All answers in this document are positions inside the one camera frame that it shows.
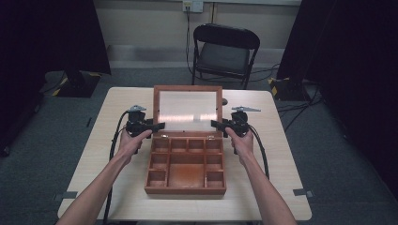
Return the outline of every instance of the chair seat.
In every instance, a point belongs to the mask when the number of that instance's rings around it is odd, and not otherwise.
[[[246,49],[205,43],[197,60],[197,67],[211,70],[246,73],[250,52]]]

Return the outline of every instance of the table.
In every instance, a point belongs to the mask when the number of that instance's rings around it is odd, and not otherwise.
[[[296,196],[293,189],[303,189],[299,173],[270,92],[222,90],[228,100],[223,118],[231,119],[232,107],[246,106],[261,112],[247,112],[266,148],[270,181],[281,193],[296,220],[312,216],[305,195]],[[111,139],[120,115],[132,105],[146,107],[145,119],[152,118],[153,88],[111,88],[100,109],[82,157],[70,181],[68,191],[80,194],[108,162]],[[254,153],[260,165],[263,160],[258,144]],[[151,140],[145,139],[138,155],[120,173],[114,184],[109,219],[158,221],[256,221],[261,220],[247,174],[234,155],[230,138],[223,139],[227,190],[224,196],[147,195],[144,190]],[[58,216],[72,203],[64,199]],[[99,214],[103,218],[105,204]]]

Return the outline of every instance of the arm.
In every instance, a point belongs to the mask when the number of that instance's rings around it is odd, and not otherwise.
[[[239,161],[249,176],[263,223],[267,225],[297,224],[286,202],[269,182],[254,157],[252,132],[249,131],[240,138],[231,128],[226,128],[225,131],[232,138],[232,145],[237,149]]]
[[[141,147],[142,140],[151,133],[151,130],[147,130],[132,138],[123,129],[119,150],[116,155],[79,197],[73,201],[56,224],[94,224],[119,173],[130,163],[132,155]]]

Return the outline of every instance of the electrical outlet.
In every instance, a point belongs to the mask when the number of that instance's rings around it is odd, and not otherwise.
[[[182,11],[187,11],[187,8],[189,8],[190,11],[193,10],[192,1],[182,1]]]

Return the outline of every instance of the black chair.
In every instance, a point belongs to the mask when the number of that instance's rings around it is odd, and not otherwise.
[[[241,79],[246,89],[254,58],[260,47],[258,36],[247,29],[215,23],[199,25],[193,31],[195,44],[192,85],[195,71],[229,78]],[[199,52],[199,43],[204,43]]]

